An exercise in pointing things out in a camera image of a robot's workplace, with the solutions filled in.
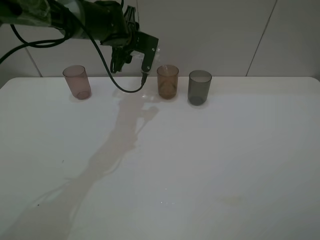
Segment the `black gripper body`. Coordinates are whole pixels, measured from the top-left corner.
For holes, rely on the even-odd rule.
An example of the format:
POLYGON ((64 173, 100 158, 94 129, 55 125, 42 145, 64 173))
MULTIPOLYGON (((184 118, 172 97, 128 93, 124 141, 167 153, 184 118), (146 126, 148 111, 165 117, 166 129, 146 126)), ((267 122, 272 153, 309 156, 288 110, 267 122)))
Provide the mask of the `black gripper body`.
POLYGON ((136 46, 139 24, 136 21, 136 8, 128 5, 126 10, 114 0, 84 2, 84 27, 103 46, 133 50, 136 46))

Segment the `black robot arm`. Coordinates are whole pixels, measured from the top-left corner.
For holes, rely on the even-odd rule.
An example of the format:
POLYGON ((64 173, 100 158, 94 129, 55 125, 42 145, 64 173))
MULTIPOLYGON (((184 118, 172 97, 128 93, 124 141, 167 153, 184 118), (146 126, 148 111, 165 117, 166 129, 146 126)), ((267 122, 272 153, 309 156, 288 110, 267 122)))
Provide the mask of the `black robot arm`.
POLYGON ((109 70, 115 74, 132 61, 134 35, 139 31, 135 8, 116 0, 2 0, 0 23, 10 25, 21 46, 9 51, 1 61, 14 52, 32 47, 51 48, 69 39, 98 41, 112 48, 109 70), (63 35, 57 39, 25 41, 16 26, 49 27, 63 35))

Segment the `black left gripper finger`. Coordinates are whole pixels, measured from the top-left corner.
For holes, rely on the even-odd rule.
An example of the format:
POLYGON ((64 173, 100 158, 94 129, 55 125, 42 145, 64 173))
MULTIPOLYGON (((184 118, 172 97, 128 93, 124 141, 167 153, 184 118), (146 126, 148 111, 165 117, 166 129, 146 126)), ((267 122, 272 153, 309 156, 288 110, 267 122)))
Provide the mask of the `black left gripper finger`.
POLYGON ((110 61, 111 73, 121 72, 124 64, 130 64, 132 58, 131 51, 124 50, 123 48, 113 48, 110 61))

